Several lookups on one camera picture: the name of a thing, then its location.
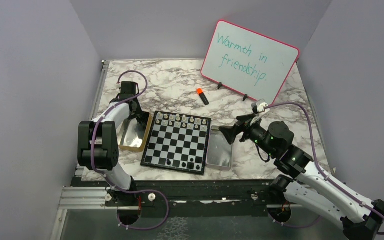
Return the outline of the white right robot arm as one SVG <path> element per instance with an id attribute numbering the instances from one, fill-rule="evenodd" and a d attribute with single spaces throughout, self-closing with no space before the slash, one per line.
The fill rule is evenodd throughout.
<path id="1" fill-rule="evenodd" d="M 237 117 L 233 126 L 219 130 L 231 145 L 237 135 L 250 140 L 274 160 L 281 171 L 268 190 L 269 199 L 301 205 L 336 225 L 349 240 L 373 240 L 384 223 L 384 201 L 371 200 L 350 189 L 299 147 L 293 145 L 294 133 L 283 121 L 261 127 L 254 114 Z"/>

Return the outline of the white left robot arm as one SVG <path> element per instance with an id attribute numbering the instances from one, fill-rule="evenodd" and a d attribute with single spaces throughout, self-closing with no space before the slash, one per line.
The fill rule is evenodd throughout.
<path id="1" fill-rule="evenodd" d="M 125 121 L 136 120 L 140 130 L 147 130 L 150 114 L 142 110 L 139 94 L 136 82 L 123 81 L 120 93 L 110 101 L 107 110 L 92 120 L 81 121 L 78 126 L 78 164 L 103 176 L 127 206 L 135 203 L 137 191 L 133 177 L 119 164 L 117 129 Z"/>

